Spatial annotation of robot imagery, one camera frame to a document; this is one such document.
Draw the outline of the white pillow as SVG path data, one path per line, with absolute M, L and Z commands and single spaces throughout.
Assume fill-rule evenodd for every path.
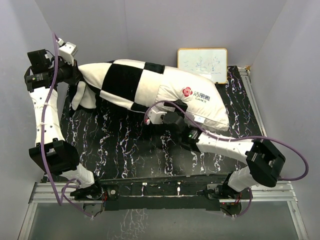
M 210 131 L 227 131 L 229 118 L 223 100 L 209 79 L 166 66 L 162 74 L 147 71 L 149 80 L 148 103 L 181 100 L 186 112 L 204 118 L 202 127 Z

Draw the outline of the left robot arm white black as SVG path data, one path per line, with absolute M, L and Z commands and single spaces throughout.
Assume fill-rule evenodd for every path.
M 72 197 L 98 200 L 104 188 L 97 176 L 81 164 L 77 149 L 66 142 L 58 116 L 58 83 L 65 82 L 71 87 L 83 83 L 74 58 L 76 52 L 74 47 L 63 46 L 52 58 L 48 57 L 46 49 L 27 53 L 31 65 L 24 74 L 24 81 L 36 120 L 35 146 L 28 152 L 49 180 L 52 176 L 62 176 L 75 183 L 77 189 L 70 194 Z

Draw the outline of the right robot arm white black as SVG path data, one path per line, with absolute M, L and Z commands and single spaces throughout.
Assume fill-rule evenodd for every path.
M 164 105 L 175 110 L 168 111 L 162 117 L 162 123 L 176 130 L 184 149 L 222 155 L 246 165 L 229 173 L 223 183 L 212 190 L 212 194 L 233 199 L 254 185 L 276 186 L 286 158 L 271 140 L 262 136 L 233 138 L 219 135 L 205 130 L 188 116 L 184 102 L 165 101 Z

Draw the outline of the black white checkered pillowcase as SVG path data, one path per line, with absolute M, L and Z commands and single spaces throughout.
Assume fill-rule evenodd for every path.
M 95 109 L 96 97 L 144 113 L 156 102 L 165 65 L 130 59 L 83 64 L 82 79 L 70 94 L 71 109 Z

